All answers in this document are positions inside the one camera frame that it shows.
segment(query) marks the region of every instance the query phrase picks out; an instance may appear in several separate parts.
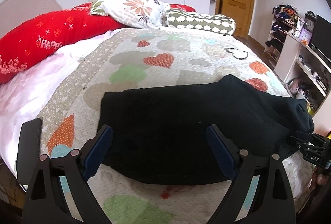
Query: black cloth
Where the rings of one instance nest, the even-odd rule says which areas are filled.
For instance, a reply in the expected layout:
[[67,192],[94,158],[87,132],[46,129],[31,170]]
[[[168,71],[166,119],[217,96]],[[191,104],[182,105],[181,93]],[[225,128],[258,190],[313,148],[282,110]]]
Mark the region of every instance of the black cloth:
[[272,35],[277,38],[279,41],[281,42],[285,42],[285,38],[286,38],[286,35],[282,32],[279,32],[279,30],[277,30],[276,32],[273,32]]
[[291,131],[312,132],[304,100],[270,95],[227,75],[220,81],[106,92],[98,129],[113,128],[103,160],[123,175],[149,184],[211,184],[227,180],[207,144],[216,124],[239,149],[256,156],[295,149]]
[[266,41],[265,43],[268,47],[273,46],[275,49],[277,49],[279,52],[282,52],[283,44],[280,43],[277,39],[271,39],[269,41]]

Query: red bolster pillow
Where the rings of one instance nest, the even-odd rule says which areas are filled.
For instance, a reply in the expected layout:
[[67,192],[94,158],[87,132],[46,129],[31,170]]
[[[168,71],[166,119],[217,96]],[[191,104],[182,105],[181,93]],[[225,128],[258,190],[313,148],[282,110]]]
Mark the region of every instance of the red bolster pillow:
[[170,4],[170,6],[171,6],[171,8],[179,8],[186,12],[196,12],[195,9],[193,7],[190,7],[189,5]]
[[28,20],[0,39],[0,84],[60,47],[127,26],[110,16],[90,15],[91,3]]

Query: human hand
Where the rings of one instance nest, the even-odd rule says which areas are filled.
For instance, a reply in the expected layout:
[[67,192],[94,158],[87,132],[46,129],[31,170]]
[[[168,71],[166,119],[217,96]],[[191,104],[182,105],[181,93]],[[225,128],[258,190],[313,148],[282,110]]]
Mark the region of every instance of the human hand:
[[329,180],[329,176],[328,175],[322,175],[320,173],[320,170],[316,166],[315,169],[314,169],[314,173],[312,174],[312,182],[311,182],[311,185],[309,187],[309,190],[313,191],[316,188],[317,185],[325,186],[327,184],[328,180]]

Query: black screen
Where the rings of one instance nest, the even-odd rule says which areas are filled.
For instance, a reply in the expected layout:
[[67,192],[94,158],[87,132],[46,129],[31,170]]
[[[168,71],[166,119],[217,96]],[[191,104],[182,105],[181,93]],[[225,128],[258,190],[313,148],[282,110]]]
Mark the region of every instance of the black screen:
[[325,57],[331,59],[331,23],[319,15],[309,45],[314,45]]

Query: headboard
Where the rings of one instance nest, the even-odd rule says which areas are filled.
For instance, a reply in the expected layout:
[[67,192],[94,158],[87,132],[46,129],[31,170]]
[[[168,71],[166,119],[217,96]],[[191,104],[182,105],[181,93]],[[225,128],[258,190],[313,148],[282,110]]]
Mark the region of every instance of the headboard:
[[0,18],[3,21],[0,38],[26,20],[61,9],[55,0],[4,0],[0,3]]

